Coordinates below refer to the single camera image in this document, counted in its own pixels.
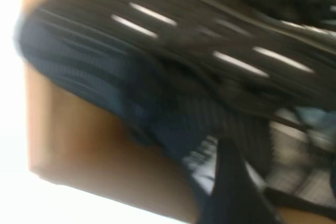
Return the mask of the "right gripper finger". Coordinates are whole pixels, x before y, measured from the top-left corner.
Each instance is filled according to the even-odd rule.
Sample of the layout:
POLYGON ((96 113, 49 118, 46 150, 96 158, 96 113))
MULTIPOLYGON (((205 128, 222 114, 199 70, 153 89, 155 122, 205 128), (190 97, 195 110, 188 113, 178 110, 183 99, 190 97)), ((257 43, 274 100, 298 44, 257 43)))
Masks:
POLYGON ((218 142, 207 223, 278 223, 274 209, 250 179, 239 149, 228 139, 218 142))

